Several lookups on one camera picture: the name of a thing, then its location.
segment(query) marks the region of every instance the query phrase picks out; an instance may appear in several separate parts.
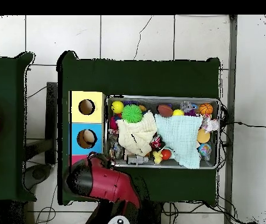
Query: light blue cloth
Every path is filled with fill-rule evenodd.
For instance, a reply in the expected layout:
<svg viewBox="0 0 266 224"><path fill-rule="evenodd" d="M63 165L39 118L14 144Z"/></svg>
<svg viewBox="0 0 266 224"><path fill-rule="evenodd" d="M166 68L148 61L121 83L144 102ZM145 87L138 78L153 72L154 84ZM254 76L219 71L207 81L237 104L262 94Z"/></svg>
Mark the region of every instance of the light blue cloth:
<svg viewBox="0 0 266 224"><path fill-rule="evenodd" d="M196 149L198 130L202 117L175 115L162 117L155 114L157 133L175 154L175 160L189 169L200 168L200 157Z"/></svg>

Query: orange object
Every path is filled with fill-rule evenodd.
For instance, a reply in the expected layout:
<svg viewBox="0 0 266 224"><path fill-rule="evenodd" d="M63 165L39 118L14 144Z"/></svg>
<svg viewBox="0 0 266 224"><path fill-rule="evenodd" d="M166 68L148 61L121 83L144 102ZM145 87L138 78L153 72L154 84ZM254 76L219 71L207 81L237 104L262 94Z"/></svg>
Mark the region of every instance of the orange object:
<svg viewBox="0 0 266 224"><path fill-rule="evenodd" d="M213 113L213 107L209 103L201 104L199 107L200 107L199 108L199 113L201 115L204 115L204 114L212 114Z"/></svg>
<svg viewBox="0 0 266 224"><path fill-rule="evenodd" d="M168 150L168 149L164 149L164 150L162 150L162 151L161 151L161 154L163 155L163 156L162 156L162 159L163 159L163 160L168 160L168 159L172 156L171 151Z"/></svg>

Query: green spiky ball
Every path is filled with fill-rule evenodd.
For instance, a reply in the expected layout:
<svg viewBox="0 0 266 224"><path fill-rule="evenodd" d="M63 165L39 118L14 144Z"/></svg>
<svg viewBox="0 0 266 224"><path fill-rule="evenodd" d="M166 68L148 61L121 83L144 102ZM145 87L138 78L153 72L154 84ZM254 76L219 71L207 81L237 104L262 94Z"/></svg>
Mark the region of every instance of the green spiky ball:
<svg viewBox="0 0 266 224"><path fill-rule="evenodd" d="M142 112L139 106L127 105L122 110L121 117L129 123L138 123L142 120Z"/></svg>

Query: stacked boxes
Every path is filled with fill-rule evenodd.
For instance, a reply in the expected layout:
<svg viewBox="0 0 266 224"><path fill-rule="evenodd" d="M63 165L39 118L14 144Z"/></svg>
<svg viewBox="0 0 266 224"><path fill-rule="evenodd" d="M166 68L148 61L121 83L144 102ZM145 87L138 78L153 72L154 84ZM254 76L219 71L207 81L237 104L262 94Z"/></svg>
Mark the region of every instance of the stacked boxes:
<svg viewBox="0 0 266 224"><path fill-rule="evenodd" d="M101 92L71 92L72 146L69 154L72 154L72 164L91 151L103 153L104 101L105 95Z"/></svg>

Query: circular hole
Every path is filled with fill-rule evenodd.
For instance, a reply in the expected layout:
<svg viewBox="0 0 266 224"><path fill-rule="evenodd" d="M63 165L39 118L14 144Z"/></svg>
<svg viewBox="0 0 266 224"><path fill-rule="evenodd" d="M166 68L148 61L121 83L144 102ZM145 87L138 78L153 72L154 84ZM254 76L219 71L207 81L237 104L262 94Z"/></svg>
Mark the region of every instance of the circular hole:
<svg viewBox="0 0 266 224"><path fill-rule="evenodd" d="M83 115L91 115L95 111L95 104L91 100L82 100L79 103L78 109Z"/></svg>
<svg viewBox="0 0 266 224"><path fill-rule="evenodd" d="M94 147L97 142L97 136L91 129L84 129L77 135L77 143L83 149Z"/></svg>

